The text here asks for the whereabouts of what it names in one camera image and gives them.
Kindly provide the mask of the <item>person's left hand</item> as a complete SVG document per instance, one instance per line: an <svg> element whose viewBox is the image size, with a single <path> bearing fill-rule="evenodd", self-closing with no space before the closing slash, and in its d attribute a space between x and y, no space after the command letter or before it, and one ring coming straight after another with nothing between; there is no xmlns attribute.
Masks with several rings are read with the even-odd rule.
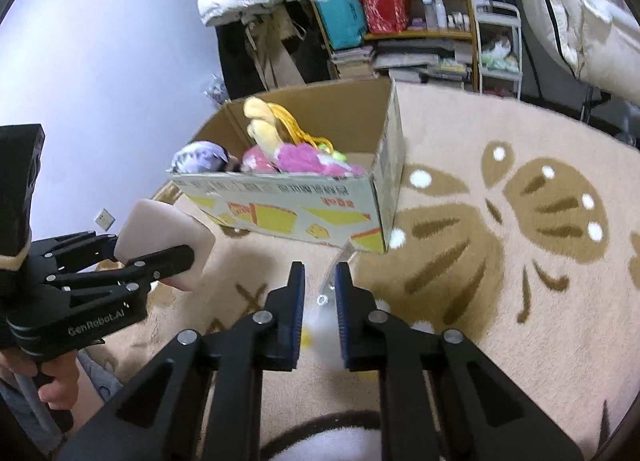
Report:
<svg viewBox="0 0 640 461"><path fill-rule="evenodd" d="M37 367L20 349L9 348L1 351L1 367L26 377L42 372L51 381L38 389L39 399L53 410L70 410L79 393L76 357L77 351L70 351Z"/></svg>

